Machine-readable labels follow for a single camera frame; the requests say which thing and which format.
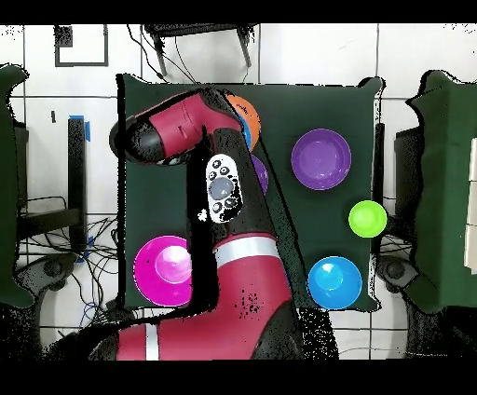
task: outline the grout line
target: grout line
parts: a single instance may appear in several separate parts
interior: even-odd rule
[[[407,328],[406,329],[403,329],[403,328],[373,328],[373,331],[391,331],[391,332],[404,332],[406,331],[407,332]]]
[[[26,70],[26,50],[25,50],[25,25],[23,25],[23,69]],[[23,81],[23,122],[26,125],[26,80]],[[27,152],[27,172],[28,172],[28,152]],[[28,185],[27,185],[27,200],[25,211],[28,215]],[[30,254],[28,253],[28,239],[26,239],[26,265],[30,264]]]
[[[407,331],[407,329],[403,328],[333,328],[334,331],[396,331],[396,332],[403,332]]]
[[[409,100],[409,98],[380,98],[381,100],[395,100],[395,101],[403,101]]]
[[[260,84],[260,60],[262,53],[262,23],[258,24],[258,83]]]
[[[379,23],[376,25],[376,76],[379,76],[379,74],[377,73],[378,70],[379,70]]]
[[[86,215],[117,215],[117,212],[87,212]]]
[[[43,329],[83,329],[80,326],[52,326],[52,325],[40,325]]]
[[[369,359],[371,359],[371,347],[373,346],[373,313],[369,313]]]
[[[369,331],[370,328],[333,328],[334,331]]]
[[[141,79],[143,79],[143,26],[139,25],[139,42],[141,46],[139,47],[139,51],[141,52]]]
[[[32,96],[10,96],[11,98],[26,98],[26,99],[117,99],[117,96],[37,96],[37,95],[32,95]]]

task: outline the purple bowl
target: purple bowl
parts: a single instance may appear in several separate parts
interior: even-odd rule
[[[341,183],[351,167],[351,151],[340,134],[314,129],[294,145],[292,168],[298,181],[307,188],[323,191]]]
[[[258,181],[260,182],[260,186],[262,186],[262,191],[266,194],[268,188],[268,172],[266,171],[266,167],[258,157],[255,155],[251,155],[251,157],[255,172],[258,176]]]

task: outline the gray stripe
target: gray stripe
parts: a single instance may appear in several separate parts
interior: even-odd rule
[[[159,361],[159,342],[157,341],[157,326],[145,324],[145,360]]]
[[[267,255],[279,258],[277,243],[272,238],[254,236],[251,238],[238,238],[229,241],[213,251],[217,268],[249,256]]]

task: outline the orange bowl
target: orange bowl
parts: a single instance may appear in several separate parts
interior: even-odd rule
[[[235,111],[241,116],[241,120],[247,123],[251,140],[249,149],[252,151],[258,142],[258,136],[260,134],[260,117],[255,108],[245,99],[235,95],[227,95],[227,99],[234,106]]]

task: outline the pink bowl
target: pink bowl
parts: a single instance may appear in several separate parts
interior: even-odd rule
[[[192,296],[192,265],[184,238],[161,236],[148,241],[134,260],[139,292],[158,306],[183,306]]]

